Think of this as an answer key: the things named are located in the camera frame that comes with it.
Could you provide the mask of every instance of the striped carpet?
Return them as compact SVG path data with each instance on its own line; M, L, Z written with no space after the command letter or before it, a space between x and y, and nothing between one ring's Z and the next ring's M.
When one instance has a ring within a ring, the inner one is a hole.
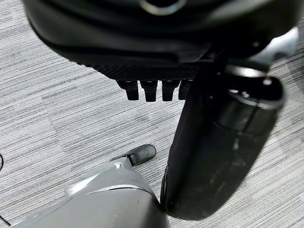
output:
M252 171L214 215L173 228L304 227L304 20L301 42L273 66L287 105ZM110 158L145 143L153 162L137 168L157 197L184 102L128 101L115 81L46 47L21 3L0 0L0 215L10 223L64 196L64 186ZM0 221L0 228L6 225Z

